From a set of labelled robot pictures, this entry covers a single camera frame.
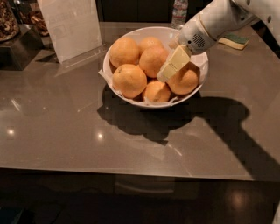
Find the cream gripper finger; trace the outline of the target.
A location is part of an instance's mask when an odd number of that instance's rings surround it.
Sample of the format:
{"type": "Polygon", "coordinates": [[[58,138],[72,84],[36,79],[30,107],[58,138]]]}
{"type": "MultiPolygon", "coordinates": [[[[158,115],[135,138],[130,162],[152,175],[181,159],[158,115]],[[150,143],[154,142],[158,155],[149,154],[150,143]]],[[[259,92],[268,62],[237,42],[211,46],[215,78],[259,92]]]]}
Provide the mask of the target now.
{"type": "Polygon", "coordinates": [[[176,38],[172,39],[170,41],[170,43],[168,44],[168,46],[171,48],[171,49],[176,49],[178,46],[179,46],[179,42],[176,38]]]}
{"type": "Polygon", "coordinates": [[[167,82],[173,75],[179,72],[187,63],[190,62],[191,56],[192,52],[187,46],[177,46],[160,68],[157,74],[157,79],[161,82],[167,82]]]}

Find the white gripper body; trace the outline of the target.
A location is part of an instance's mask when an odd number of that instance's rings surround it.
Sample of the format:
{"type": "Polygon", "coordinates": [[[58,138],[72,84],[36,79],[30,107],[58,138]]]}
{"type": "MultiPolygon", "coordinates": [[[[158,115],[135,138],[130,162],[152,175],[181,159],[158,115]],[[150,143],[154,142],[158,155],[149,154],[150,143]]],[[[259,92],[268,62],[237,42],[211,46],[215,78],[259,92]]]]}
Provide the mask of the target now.
{"type": "Polygon", "coordinates": [[[217,41],[217,16],[200,12],[191,18],[180,30],[178,43],[186,46],[192,54],[201,54],[217,41]]]}

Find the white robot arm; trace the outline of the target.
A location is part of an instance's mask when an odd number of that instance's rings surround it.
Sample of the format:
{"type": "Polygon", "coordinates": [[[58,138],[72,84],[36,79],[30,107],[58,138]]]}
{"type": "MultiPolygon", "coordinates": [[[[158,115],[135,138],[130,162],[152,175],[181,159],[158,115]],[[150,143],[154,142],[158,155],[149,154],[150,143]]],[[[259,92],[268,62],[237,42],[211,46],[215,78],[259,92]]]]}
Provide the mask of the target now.
{"type": "Polygon", "coordinates": [[[280,45],[280,0],[213,0],[170,42],[172,52],[157,78],[167,82],[193,55],[205,52],[224,34],[241,29],[255,18],[265,23],[280,45]]]}

